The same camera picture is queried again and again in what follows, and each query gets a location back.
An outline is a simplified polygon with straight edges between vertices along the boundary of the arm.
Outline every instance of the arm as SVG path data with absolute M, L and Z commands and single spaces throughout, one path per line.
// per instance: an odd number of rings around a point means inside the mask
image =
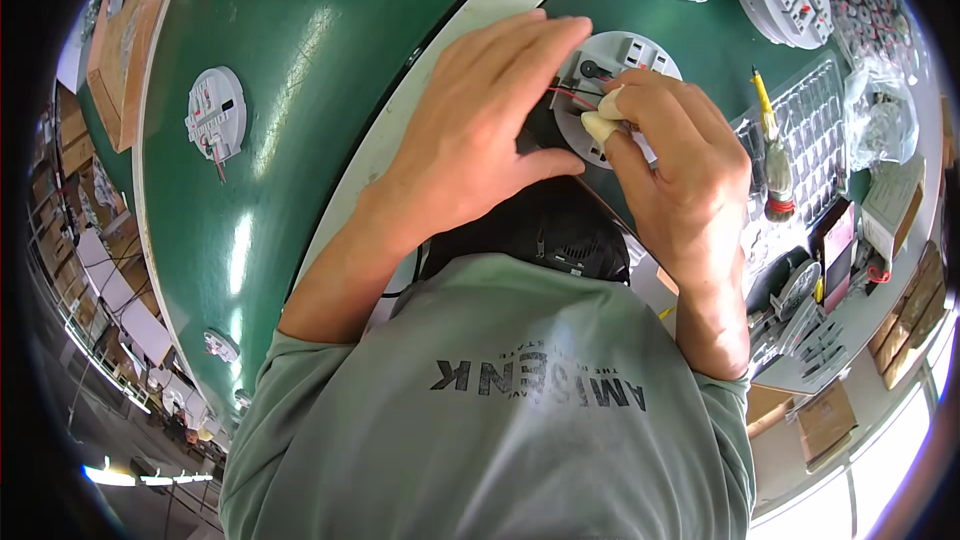
M 636 124 L 657 157 L 651 169 L 622 131 L 599 138 L 643 245 L 679 288 L 678 348 L 693 371 L 736 380 L 750 353 L 740 248 L 750 158 L 696 86 L 632 69 L 606 90 L 600 115 Z
M 581 174 L 583 162 L 569 151 L 519 155 L 515 140 L 590 33 L 587 18 L 547 19 L 534 9 L 451 43 L 390 167 L 310 265 L 277 329 L 308 342 L 356 342 L 397 265 L 426 239 L 534 182 Z

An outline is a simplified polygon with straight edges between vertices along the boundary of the window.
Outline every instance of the window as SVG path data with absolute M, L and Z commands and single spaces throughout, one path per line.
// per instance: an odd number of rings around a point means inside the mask
M 866 537 L 910 469 L 927 435 L 930 412 L 916 384 L 891 423 L 851 458 L 858 537 Z
M 955 322 L 953 325 L 944 325 L 939 337 L 930 347 L 930 352 L 926 354 L 926 362 L 930 365 L 930 374 L 937 387 L 938 397 L 943 397 L 944 388 L 947 387 L 947 375 L 950 373 L 951 357 L 954 355 L 955 325 Z
M 850 540 L 852 525 L 850 489 L 843 469 L 827 476 L 806 498 L 747 534 L 748 540 Z

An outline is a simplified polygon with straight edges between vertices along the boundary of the hand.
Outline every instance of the hand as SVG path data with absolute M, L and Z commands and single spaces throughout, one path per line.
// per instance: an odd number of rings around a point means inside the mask
M 656 155 L 651 169 L 622 131 L 605 143 L 643 245 L 687 300 L 739 293 L 751 164 L 723 114 L 700 88 L 645 69 L 605 90 L 600 115 L 636 124 Z
M 516 138 L 591 29 L 588 18 L 547 19 L 534 9 L 451 43 L 390 167 L 360 202 L 386 218 L 382 228 L 412 250 L 483 217 L 534 182 L 582 174 L 583 162 L 570 151 L 519 155 Z

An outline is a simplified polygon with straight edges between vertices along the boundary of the brush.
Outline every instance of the brush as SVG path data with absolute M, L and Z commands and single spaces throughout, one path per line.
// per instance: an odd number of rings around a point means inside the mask
M 790 156 L 786 152 L 784 141 L 780 137 L 780 128 L 774 109 L 770 105 L 770 97 L 763 86 L 763 78 L 756 67 L 752 68 L 753 77 L 750 81 L 756 86 L 756 94 L 760 98 L 760 125 L 763 128 L 763 144 L 765 147 L 764 170 L 767 174 L 767 204 L 764 214 L 767 220 L 773 223 L 786 223 L 794 214 L 793 205 L 793 172 L 790 170 Z

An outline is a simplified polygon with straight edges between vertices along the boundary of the green t-shirt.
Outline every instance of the green t-shirt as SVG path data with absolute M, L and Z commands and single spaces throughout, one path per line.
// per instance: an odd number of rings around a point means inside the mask
M 226 537 L 743 538 L 749 382 L 692 373 L 629 287 L 457 258 L 358 344 L 276 333 Z

